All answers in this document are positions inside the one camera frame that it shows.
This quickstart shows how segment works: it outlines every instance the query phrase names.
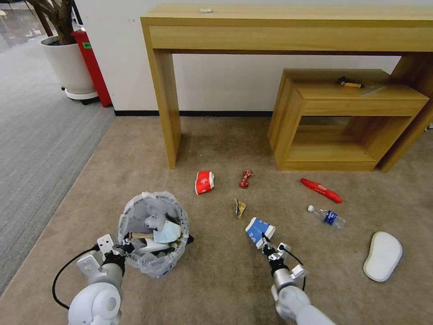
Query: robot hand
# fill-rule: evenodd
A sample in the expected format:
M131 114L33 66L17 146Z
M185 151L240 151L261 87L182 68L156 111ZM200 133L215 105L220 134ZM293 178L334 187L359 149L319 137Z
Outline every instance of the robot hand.
M278 315L284 320L295 320L298 325L335 325L325 314L311 305L308 296L303 292L307 272L300 260L290 253L291 248L284 243L280 243L276 248L264 233L262 239L265 243L262 252L269 260L271 275L274 278L271 292ZM299 262L291 272L284 264L288 255ZM298 278L304 278L302 290L296 286Z
M70 325L118 325L120 322L125 258L134 247L128 239L116 244L111 235L98 238L97 243L99 251L90 251L77 261L87 276L88 286L71 302Z

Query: white flower pot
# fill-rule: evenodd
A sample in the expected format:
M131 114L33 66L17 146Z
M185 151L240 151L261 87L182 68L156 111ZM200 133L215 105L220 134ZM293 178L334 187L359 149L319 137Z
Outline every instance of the white flower pot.
M78 44L52 45L56 41L58 37L51 36L41 41L41 44L60 83L66 88L66 95L80 100L97 97Z

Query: beige carpet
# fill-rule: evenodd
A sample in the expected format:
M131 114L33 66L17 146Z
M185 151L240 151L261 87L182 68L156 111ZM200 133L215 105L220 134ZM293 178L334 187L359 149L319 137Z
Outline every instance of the beige carpet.
M266 258L244 228L252 217L276 226L309 270L306 293L337 324L431 324L433 319L433 132L415 143L388 174L279 172L267 142L267 118L182 118L176 169L169 171L157 117L117 117L0 298L2 324L64 324L66 310L51 298L57 270L97 237L116 233L126 202L142 191L167 190L188 212L195 243L168 275L150 279L127 268L122 324L283 324L277 316ZM197 196L198 170L212 170L215 189ZM242 170L254 172L247 190ZM299 179L320 181L341 205ZM248 206L234 216L234 198ZM335 210L346 228L333 229L306 212L308 204ZM404 255L386 283L368 279L362 265L372 234L383 230ZM86 285L76 266L60 278L70 302Z

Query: plastic bottle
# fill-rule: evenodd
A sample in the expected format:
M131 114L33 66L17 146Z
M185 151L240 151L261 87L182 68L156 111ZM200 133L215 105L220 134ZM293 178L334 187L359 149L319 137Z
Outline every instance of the plastic bottle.
M344 221L344 219L342 219L338 214L330 210L317 209L312 205L309 205L308 211L316 214L324 223L336 228L343 228L344 224L346 223L346 221Z

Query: white shoe insole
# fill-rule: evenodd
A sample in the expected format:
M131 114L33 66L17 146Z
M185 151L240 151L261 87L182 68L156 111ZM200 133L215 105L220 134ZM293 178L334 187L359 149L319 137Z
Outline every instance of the white shoe insole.
M402 255L403 247L394 236L387 232L377 232L371 239L364 273L374 281L384 282L391 276Z

